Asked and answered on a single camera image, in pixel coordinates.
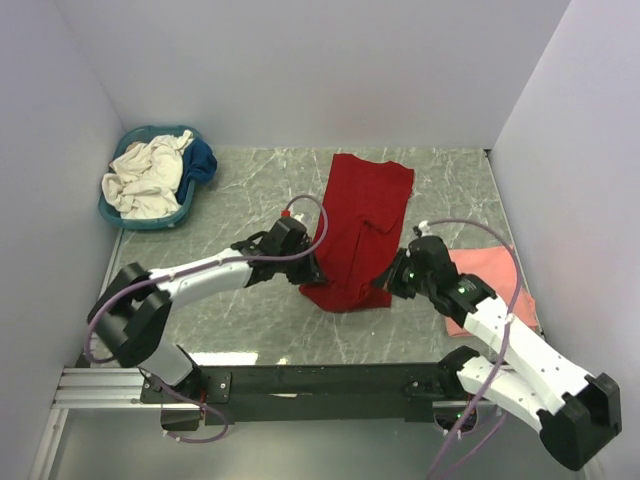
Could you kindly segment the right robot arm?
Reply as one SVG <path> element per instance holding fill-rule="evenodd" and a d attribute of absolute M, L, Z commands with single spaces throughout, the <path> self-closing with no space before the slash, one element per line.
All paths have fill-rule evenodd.
<path fill-rule="evenodd" d="M 439 387 L 460 399 L 480 394 L 529 425 L 562 466 L 578 471 L 622 430 L 619 385 L 554 350 L 480 277 L 458 271 L 444 242 L 422 236 L 398 250 L 374 286 L 403 298 L 423 295 L 497 353 L 490 362 L 459 347 L 439 363 Z"/>

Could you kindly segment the red t shirt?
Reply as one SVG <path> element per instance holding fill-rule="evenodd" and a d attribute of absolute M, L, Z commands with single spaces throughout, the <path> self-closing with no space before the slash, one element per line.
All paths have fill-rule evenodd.
<path fill-rule="evenodd" d="M 394 260 L 413 183 L 414 171 L 396 162 L 334 155 L 323 198 L 328 232 L 315 250 L 326 282 L 300 293 L 331 313 L 390 307 L 374 280 Z"/>

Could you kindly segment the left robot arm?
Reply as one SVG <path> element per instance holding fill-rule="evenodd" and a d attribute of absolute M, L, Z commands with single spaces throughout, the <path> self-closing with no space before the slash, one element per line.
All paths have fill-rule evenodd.
<path fill-rule="evenodd" d="M 155 389 L 176 401 L 198 399 L 207 386 L 200 367 L 164 337 L 170 314 L 209 296 L 241 290 L 283 274 L 293 285 L 325 281 L 306 227 L 279 218 L 268 231 L 233 243 L 220 253 L 173 268 L 123 267 L 90 311 L 88 325 L 110 360 L 138 368 Z"/>

